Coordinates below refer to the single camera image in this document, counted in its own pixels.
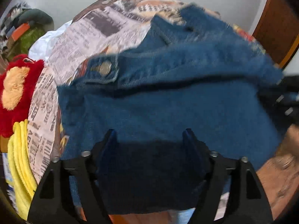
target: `newspaper photo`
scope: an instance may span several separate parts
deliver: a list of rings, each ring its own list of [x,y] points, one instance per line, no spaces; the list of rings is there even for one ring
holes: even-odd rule
[[[28,157],[32,173],[40,182],[50,163],[55,141],[58,93],[51,68],[45,67],[38,78],[28,115]]]

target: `blue denim fabric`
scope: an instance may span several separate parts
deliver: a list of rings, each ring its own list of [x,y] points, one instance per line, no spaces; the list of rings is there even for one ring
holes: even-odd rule
[[[138,48],[96,56],[85,76],[58,87],[70,135],[63,159],[92,149],[108,129],[118,133],[119,144],[97,163],[109,214],[195,206],[202,175],[182,148],[186,128],[210,150],[246,155],[258,169],[288,127],[273,121],[256,96],[282,78],[270,57],[196,6],[181,16],[183,26],[155,16]],[[92,70],[107,60],[109,75]],[[74,179],[71,188],[78,205]]]

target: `white plastic bag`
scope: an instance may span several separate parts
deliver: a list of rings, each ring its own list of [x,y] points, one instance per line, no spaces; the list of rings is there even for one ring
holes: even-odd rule
[[[48,31],[42,37],[40,37],[31,46],[28,57],[33,60],[44,60],[47,61],[52,53],[52,49],[56,44],[58,37],[71,25],[72,20],[62,25],[55,31]]]

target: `silver bolt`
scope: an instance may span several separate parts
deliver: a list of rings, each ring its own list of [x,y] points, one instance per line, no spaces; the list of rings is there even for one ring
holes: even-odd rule
[[[90,151],[84,151],[84,152],[81,152],[81,156],[82,156],[82,157],[90,156],[90,154],[91,154]]]
[[[210,151],[210,156],[212,156],[212,157],[218,157],[218,152],[216,152],[216,151]]]
[[[243,156],[243,157],[241,158],[241,161],[242,161],[242,162],[248,162],[248,157]]]
[[[58,162],[59,160],[60,160],[60,157],[55,156],[55,157],[53,157],[52,162]]]

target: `stuffed animal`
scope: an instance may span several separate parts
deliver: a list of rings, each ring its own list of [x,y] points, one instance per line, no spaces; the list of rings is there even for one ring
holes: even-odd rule
[[[44,68],[44,61],[33,61],[19,55],[0,75],[0,135],[10,137],[13,124],[28,118],[36,82]]]

